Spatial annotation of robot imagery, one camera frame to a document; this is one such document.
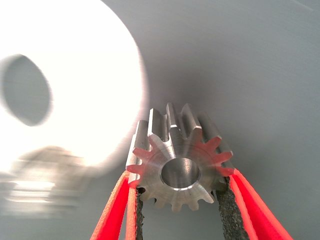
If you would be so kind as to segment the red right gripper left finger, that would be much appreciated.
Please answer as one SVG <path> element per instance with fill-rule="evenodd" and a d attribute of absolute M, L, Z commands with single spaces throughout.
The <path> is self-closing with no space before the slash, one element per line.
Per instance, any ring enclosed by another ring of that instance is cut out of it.
<path fill-rule="evenodd" d="M 114 186 L 91 235 L 92 240 L 118 240 L 126 216 L 125 239 L 143 239 L 143 203 L 139 191 L 129 186 L 129 172 L 124 171 Z"/>

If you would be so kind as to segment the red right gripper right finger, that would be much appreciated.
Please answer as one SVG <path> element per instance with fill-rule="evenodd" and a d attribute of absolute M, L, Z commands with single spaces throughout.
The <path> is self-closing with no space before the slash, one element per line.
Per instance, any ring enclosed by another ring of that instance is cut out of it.
<path fill-rule="evenodd" d="M 291 240 L 272 211 L 236 168 L 227 168 L 221 190 L 216 190 L 226 240 Z"/>

